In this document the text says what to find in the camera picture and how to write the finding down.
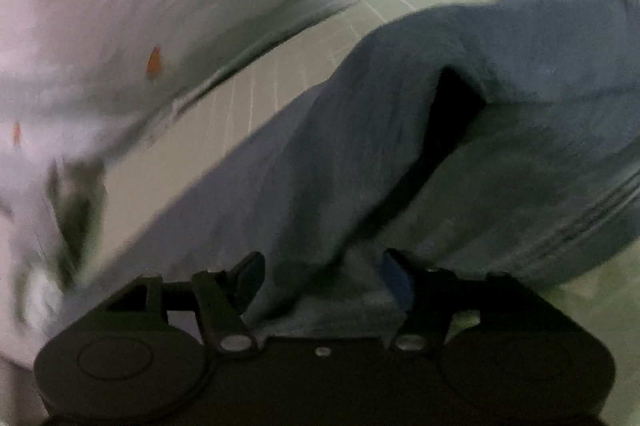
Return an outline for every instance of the circular cover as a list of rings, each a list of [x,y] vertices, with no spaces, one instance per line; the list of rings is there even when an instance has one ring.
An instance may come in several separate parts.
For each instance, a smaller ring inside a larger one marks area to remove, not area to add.
[[[65,332],[34,364],[51,411],[76,420],[143,422],[190,392],[206,367],[204,348],[181,330]]]
[[[478,408],[522,421],[562,420],[599,412],[613,386],[609,351],[580,332],[484,332],[445,346],[441,371]]]

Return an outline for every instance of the yellow-green surface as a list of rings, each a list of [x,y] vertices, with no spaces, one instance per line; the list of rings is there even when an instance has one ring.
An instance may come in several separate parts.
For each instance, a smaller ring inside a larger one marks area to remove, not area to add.
[[[86,275],[112,260],[155,213],[242,138],[306,88],[326,80],[367,32],[416,9],[482,1],[362,0],[240,72],[158,143],[110,173],[100,252]],[[604,419],[611,426],[640,425],[640,247],[630,247],[547,296],[604,340],[615,355],[618,381]]]

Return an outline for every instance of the orange mark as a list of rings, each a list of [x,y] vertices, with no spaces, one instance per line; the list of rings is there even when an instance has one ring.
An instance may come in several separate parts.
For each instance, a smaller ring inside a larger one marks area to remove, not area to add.
[[[20,141],[22,140],[22,128],[20,127],[20,123],[19,122],[14,122],[14,133],[13,133],[13,138],[14,138],[14,146],[20,146]]]
[[[162,68],[164,68],[164,65],[162,64],[162,57],[160,56],[160,47],[154,47],[151,51],[151,56],[149,56],[149,61],[146,64],[146,78],[153,81],[162,74]]]

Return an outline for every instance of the gray garment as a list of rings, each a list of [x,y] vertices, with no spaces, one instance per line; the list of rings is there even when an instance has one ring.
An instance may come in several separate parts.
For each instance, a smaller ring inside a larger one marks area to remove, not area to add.
[[[140,274],[264,253],[258,337],[386,334],[385,246],[535,288],[640,235],[637,0],[498,0],[367,36],[64,303],[53,334]]]

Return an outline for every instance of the beige surface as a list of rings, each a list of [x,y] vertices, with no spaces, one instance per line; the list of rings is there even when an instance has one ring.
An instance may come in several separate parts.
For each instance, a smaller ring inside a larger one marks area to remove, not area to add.
[[[95,272],[149,220],[243,137],[300,92],[327,79],[357,41],[416,9],[484,0],[362,0],[240,72],[188,113],[158,143],[128,157],[108,177],[109,202]],[[605,419],[640,424],[640,255],[637,246],[559,288],[550,298],[603,339],[619,366]]]

